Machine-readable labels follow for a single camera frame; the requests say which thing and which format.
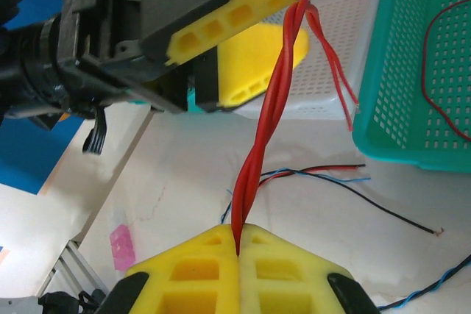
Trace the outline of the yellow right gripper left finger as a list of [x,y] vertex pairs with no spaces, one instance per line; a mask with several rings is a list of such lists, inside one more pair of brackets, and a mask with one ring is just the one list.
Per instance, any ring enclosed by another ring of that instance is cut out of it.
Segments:
[[130,267],[100,313],[238,313],[239,266],[231,226],[215,226]]

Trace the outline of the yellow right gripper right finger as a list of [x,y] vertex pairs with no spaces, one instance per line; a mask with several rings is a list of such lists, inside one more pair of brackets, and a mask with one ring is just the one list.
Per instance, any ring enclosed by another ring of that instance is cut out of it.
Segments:
[[238,257],[242,313],[378,313],[345,268],[245,224]]

